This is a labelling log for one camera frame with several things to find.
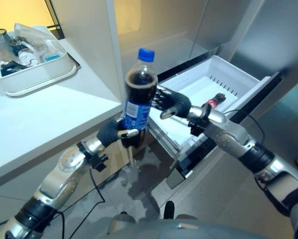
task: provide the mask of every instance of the soda bottle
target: soda bottle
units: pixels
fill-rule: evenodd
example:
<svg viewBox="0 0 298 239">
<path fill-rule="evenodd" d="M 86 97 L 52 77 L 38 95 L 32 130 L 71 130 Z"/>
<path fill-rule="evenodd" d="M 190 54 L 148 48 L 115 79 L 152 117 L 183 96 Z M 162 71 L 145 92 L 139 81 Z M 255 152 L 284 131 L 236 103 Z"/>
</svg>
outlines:
<svg viewBox="0 0 298 239">
<path fill-rule="evenodd" d="M 127 99 L 123 110 L 122 124 L 125 129 L 136 128 L 139 134 L 124 139 L 124 147 L 139 147 L 144 140 L 151 103 L 155 95 L 158 77 L 152 68 L 154 51 L 140 48 L 137 63 L 125 78 Z"/>
</svg>

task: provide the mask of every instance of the plastic tray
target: plastic tray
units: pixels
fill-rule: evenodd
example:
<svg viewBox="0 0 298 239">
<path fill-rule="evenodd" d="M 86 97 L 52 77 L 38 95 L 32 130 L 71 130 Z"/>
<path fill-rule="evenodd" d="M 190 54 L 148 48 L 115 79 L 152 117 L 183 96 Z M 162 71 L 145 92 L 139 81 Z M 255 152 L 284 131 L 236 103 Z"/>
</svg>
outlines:
<svg viewBox="0 0 298 239">
<path fill-rule="evenodd" d="M 52 35 L 45 26 L 34 28 Z M 63 51 L 65 54 L 57 59 L 0 77 L 0 88 L 8 96 L 21 96 L 69 77 L 75 73 L 76 65 Z"/>
</svg>

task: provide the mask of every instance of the white tray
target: white tray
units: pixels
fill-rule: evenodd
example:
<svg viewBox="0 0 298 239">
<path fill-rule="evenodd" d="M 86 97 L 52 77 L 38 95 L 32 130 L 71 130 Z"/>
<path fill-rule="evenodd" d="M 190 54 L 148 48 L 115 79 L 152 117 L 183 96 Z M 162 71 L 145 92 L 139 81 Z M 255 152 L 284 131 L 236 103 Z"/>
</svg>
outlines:
<svg viewBox="0 0 298 239">
<path fill-rule="evenodd" d="M 45 26 L 33 28 L 52 35 Z M 76 65 L 64 48 L 62 51 L 65 54 L 57 59 L 0 77 L 0 88 L 8 96 L 21 96 L 71 76 L 76 71 Z"/>
<path fill-rule="evenodd" d="M 216 109 L 226 112 L 242 108 L 270 79 L 265 77 L 259 81 L 220 57 L 212 56 L 161 85 L 186 95 L 195 106 L 203 105 L 217 93 L 224 93 L 226 100 Z M 190 134 L 186 119 L 160 119 L 160 113 L 151 108 L 149 130 L 174 159 L 183 159 L 206 140 L 204 134 L 199 137 Z"/>
</svg>

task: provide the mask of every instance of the white countertop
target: white countertop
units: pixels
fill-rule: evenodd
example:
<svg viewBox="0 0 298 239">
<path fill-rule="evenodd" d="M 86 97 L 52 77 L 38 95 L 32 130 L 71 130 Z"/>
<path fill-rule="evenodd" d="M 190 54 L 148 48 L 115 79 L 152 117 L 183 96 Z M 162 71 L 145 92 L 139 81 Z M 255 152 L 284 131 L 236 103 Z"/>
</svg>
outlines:
<svg viewBox="0 0 298 239">
<path fill-rule="evenodd" d="M 121 111 L 121 103 L 65 40 L 80 63 L 69 79 L 21 98 L 0 90 L 0 177 Z"/>
</svg>

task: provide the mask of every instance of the gray floor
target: gray floor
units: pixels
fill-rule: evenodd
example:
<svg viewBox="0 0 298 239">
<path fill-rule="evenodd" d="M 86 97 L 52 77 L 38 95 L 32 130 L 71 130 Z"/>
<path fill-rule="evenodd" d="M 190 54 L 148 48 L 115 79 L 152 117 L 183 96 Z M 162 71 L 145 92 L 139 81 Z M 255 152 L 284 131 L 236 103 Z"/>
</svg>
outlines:
<svg viewBox="0 0 298 239">
<path fill-rule="evenodd" d="M 292 97 L 287 95 L 259 119 L 266 133 L 264 145 L 290 163 L 298 158 L 298 104 L 294 107 Z M 260 140 L 256 125 L 248 131 Z M 106 235 L 110 219 L 121 211 L 128 212 L 138 222 L 161 218 L 168 200 L 175 203 L 176 215 L 193 215 L 203 221 L 271 239 L 293 237 L 289 218 L 275 210 L 255 184 L 251 173 L 221 150 L 205 158 L 193 174 L 173 190 L 165 183 L 173 160 L 157 142 L 135 158 L 134 167 L 125 166 L 100 186 L 106 203 L 95 208 L 73 239 Z M 100 197 L 94 190 L 65 212 L 65 238 L 69 238 L 98 201 Z M 43 238 L 61 238 L 60 217 L 51 223 Z"/>
</svg>

